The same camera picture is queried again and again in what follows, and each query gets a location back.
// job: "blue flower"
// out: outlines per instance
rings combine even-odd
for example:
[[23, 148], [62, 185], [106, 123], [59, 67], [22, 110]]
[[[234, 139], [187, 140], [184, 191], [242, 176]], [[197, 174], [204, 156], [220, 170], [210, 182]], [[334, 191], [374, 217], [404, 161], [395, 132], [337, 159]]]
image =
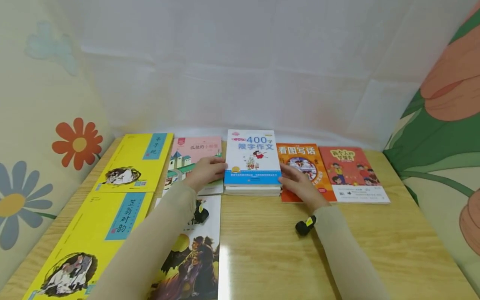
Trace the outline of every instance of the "blue flower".
[[72, 41], [68, 35], [55, 40], [49, 21], [36, 24], [36, 35], [29, 35], [25, 54], [36, 60], [54, 59], [61, 64], [71, 76], [78, 74], [78, 63], [73, 56]]
[[40, 177], [38, 171], [31, 172], [25, 179], [27, 164], [18, 161], [12, 169], [12, 181], [7, 168], [0, 164], [0, 248], [11, 249], [18, 240], [20, 217], [31, 228], [39, 227], [43, 218], [39, 213], [32, 212], [33, 209], [49, 209], [52, 202], [39, 199], [53, 190], [53, 185], [47, 184], [33, 192]]

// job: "sleeve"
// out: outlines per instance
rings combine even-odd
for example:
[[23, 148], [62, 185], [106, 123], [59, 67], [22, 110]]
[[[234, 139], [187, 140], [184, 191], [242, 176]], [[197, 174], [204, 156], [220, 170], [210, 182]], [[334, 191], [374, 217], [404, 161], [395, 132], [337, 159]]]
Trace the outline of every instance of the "sleeve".
[[315, 230], [324, 246], [328, 264], [342, 299], [390, 299], [380, 277], [352, 236], [338, 207], [321, 207], [314, 215], [317, 218]]
[[196, 192], [175, 183], [125, 240], [88, 300], [143, 300], [182, 229], [193, 218]]

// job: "yellow book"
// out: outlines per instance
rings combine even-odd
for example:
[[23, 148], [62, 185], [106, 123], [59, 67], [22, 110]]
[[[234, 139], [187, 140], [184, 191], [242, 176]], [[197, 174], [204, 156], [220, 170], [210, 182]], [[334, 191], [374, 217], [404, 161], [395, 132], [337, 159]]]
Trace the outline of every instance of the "yellow book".
[[83, 300], [130, 232], [146, 217], [153, 193], [91, 192], [23, 300]]
[[173, 133], [126, 134], [93, 191], [154, 192], [172, 141]]

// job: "book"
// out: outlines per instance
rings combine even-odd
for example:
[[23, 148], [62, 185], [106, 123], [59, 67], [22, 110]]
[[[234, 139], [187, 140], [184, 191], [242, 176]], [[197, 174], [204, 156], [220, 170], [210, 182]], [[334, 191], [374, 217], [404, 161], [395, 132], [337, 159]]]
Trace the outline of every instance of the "book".
[[273, 130], [229, 130], [227, 164], [226, 194], [280, 194], [281, 172]]
[[153, 193], [91, 192], [23, 300], [84, 300], [130, 232], [147, 215]]
[[204, 223], [192, 219], [183, 229], [151, 286], [150, 300], [218, 298], [221, 196], [197, 202], [209, 216]]
[[[168, 173], [163, 188], [163, 194], [168, 191], [172, 183], [179, 180], [179, 177], [181, 177], [180, 180], [185, 179], [200, 158], [205, 156], [222, 156], [221, 136], [174, 139], [172, 151], [170, 153], [170, 161], [168, 162]], [[198, 192], [198, 195], [214, 195], [221, 193], [223, 193], [223, 179], [207, 184]]]
[[319, 147], [319, 150], [338, 202], [390, 203], [361, 148]]
[[126, 134], [93, 191], [154, 192], [172, 140], [172, 133]]
[[[307, 174], [312, 184], [330, 202], [336, 201], [322, 157], [316, 144], [277, 144], [281, 163]], [[302, 200], [289, 190], [282, 191], [282, 202], [298, 203]]]

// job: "light blue butterfly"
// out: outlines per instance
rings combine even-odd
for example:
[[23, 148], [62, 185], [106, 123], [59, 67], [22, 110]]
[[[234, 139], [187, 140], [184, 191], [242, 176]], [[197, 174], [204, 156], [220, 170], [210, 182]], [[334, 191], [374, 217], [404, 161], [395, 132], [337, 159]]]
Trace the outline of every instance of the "light blue butterfly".
[[77, 76], [78, 64], [72, 54], [72, 41], [63, 34], [55, 40], [51, 25], [48, 21], [39, 21], [36, 24], [36, 35], [29, 35], [25, 53], [36, 60], [53, 59], [61, 64], [71, 76]]

